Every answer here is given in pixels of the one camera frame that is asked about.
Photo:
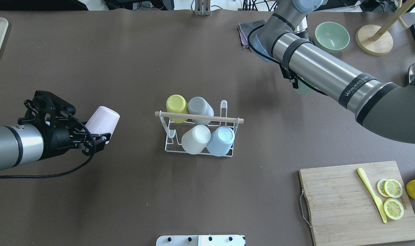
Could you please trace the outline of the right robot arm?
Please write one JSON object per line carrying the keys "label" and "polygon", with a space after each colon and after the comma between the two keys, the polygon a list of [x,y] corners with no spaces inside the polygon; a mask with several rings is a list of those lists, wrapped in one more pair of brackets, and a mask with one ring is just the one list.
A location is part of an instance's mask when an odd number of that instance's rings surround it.
{"label": "right robot arm", "polygon": [[248,34],[250,48],[278,63],[285,78],[303,78],[337,100],[369,131],[415,144],[415,78],[406,87],[379,82],[294,34],[321,4],[321,0],[279,0],[269,20]]}

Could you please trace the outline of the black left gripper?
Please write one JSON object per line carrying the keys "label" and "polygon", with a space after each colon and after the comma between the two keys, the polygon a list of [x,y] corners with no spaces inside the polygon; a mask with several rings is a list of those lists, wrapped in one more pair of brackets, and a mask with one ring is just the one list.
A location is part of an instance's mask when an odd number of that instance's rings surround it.
{"label": "black left gripper", "polygon": [[75,107],[51,92],[38,90],[24,105],[27,111],[18,119],[17,127],[37,133],[38,142],[29,147],[22,139],[23,153],[37,152],[38,160],[62,155],[71,149],[81,149],[85,155],[91,155],[102,151],[111,138],[111,133],[91,134],[85,129],[85,123],[74,117]]}

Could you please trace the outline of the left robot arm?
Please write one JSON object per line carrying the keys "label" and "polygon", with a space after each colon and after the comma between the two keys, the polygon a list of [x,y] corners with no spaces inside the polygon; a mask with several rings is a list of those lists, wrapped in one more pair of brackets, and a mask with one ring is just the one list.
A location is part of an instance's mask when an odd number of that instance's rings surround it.
{"label": "left robot arm", "polygon": [[45,160],[81,149],[91,159],[114,134],[120,115],[100,106],[86,122],[75,107],[53,93],[36,91],[27,112],[14,126],[0,127],[0,170]]}

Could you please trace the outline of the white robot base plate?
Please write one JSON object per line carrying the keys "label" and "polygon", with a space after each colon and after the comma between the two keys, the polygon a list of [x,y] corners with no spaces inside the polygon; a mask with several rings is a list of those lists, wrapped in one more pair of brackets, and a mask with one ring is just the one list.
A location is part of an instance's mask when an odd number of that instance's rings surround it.
{"label": "white robot base plate", "polygon": [[244,235],[162,235],[156,246],[245,246]]}

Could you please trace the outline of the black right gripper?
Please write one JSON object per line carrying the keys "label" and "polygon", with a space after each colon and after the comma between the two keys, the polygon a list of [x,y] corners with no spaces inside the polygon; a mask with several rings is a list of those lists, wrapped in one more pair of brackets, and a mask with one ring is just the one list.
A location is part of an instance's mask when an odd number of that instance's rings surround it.
{"label": "black right gripper", "polygon": [[297,79],[296,73],[291,71],[289,68],[285,69],[282,65],[279,65],[279,66],[280,66],[283,78],[288,79],[291,82],[294,89],[299,89],[299,82],[298,82],[299,80]]}

